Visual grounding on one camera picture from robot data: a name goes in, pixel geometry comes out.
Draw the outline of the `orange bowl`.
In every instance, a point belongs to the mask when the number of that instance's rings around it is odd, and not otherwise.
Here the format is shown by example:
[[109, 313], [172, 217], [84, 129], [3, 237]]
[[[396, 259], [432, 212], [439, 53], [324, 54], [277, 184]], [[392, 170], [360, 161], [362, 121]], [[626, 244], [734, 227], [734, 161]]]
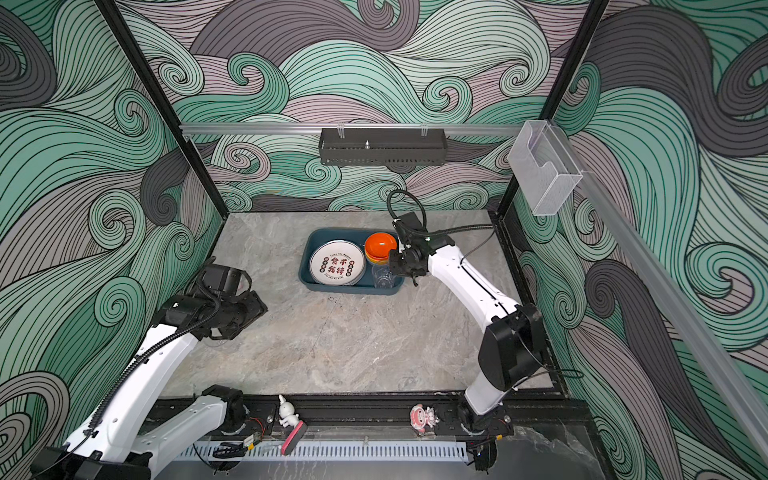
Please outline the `orange bowl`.
[[364, 243], [364, 252], [370, 257], [388, 257], [392, 250], [398, 247], [397, 239], [386, 232], [371, 234]]

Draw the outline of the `white plate red circle characters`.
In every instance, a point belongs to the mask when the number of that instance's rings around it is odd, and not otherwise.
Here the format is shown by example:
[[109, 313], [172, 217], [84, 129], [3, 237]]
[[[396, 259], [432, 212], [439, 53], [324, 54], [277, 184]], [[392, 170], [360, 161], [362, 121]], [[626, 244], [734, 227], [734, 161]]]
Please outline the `white plate red circle characters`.
[[363, 250], [346, 240], [329, 241], [317, 248], [309, 260], [313, 280], [327, 286], [355, 285], [364, 276], [367, 260]]

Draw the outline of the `clear drinking glass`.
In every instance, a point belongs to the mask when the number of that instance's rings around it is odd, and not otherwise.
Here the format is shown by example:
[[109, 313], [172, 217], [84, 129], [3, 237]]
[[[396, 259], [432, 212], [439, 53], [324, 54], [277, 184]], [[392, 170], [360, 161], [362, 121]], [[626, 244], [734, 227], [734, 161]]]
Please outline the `clear drinking glass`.
[[372, 266], [371, 272], [375, 288], [390, 289], [394, 287], [397, 277], [388, 265], [375, 264]]

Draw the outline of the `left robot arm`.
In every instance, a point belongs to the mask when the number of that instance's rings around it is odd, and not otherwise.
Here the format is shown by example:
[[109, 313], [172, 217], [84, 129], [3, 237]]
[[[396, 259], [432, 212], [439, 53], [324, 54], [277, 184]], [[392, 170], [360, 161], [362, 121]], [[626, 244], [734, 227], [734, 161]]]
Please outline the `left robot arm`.
[[267, 312], [250, 275], [208, 260], [182, 293], [153, 315], [130, 364], [60, 448], [30, 467], [34, 479], [153, 479], [212, 431], [241, 433], [248, 411], [240, 390], [213, 385], [147, 433], [145, 420], [183, 360], [204, 339], [231, 341]]

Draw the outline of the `yellow bowl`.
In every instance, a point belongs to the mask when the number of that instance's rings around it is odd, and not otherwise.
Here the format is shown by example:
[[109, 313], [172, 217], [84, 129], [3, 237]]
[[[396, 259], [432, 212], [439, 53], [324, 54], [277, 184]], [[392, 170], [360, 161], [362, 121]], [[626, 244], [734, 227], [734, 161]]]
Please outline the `yellow bowl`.
[[370, 257], [366, 255], [366, 259], [372, 265], [388, 265], [389, 264], [388, 257]]

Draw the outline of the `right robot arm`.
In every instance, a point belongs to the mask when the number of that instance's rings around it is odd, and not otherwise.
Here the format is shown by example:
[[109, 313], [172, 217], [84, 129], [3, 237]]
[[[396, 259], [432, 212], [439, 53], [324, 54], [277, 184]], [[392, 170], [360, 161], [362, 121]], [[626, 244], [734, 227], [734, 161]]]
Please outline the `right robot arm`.
[[464, 391], [475, 418], [500, 406], [504, 397], [544, 369], [546, 334], [540, 311], [504, 294], [485, 278], [445, 232], [430, 232], [413, 212], [392, 216], [400, 242], [388, 254], [390, 270], [412, 280], [432, 276], [459, 299], [483, 334], [477, 355], [480, 374]]

